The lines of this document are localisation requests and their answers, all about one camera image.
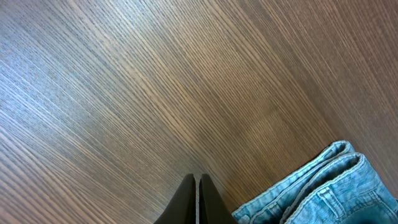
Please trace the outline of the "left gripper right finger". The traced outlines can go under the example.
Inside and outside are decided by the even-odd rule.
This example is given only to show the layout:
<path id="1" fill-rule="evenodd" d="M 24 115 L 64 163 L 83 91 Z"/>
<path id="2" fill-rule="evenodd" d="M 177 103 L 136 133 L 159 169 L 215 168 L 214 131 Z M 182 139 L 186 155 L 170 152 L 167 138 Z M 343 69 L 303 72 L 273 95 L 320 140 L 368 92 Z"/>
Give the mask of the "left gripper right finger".
<path id="1" fill-rule="evenodd" d="M 202 174 L 199 184 L 199 223 L 238 224 L 208 174 Z"/>

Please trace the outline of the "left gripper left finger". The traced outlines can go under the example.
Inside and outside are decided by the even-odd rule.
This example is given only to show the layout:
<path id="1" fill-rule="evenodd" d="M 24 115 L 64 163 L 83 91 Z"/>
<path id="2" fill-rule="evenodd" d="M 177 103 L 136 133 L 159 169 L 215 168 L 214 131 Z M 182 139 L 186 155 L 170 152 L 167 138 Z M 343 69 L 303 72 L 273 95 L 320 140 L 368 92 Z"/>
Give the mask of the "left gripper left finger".
<path id="1" fill-rule="evenodd" d="M 187 174 L 154 224 L 196 224 L 196 185 Z"/>

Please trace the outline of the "light blue denim shorts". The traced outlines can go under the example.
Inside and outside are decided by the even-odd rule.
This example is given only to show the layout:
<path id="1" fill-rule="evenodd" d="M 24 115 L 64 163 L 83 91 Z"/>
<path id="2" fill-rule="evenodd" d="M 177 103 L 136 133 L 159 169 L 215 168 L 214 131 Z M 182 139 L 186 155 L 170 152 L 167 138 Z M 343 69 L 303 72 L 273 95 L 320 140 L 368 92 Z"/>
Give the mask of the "light blue denim shorts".
<path id="1" fill-rule="evenodd" d="M 238 223 L 397 223 L 397 199 L 366 156 L 342 140 L 232 216 Z"/>

